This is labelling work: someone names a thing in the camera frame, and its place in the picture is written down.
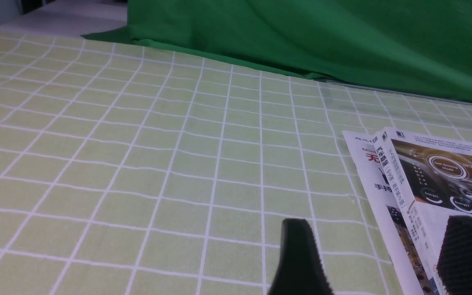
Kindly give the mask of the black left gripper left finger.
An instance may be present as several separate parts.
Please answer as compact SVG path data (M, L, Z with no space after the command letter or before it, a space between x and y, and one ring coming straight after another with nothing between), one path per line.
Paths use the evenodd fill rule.
M287 218L281 223L279 265L269 295L333 295L307 220Z

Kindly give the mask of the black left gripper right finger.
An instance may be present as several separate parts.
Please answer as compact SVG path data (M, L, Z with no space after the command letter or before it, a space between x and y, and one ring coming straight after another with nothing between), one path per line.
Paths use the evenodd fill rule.
M472 217L451 216L437 270L449 295L472 295Z

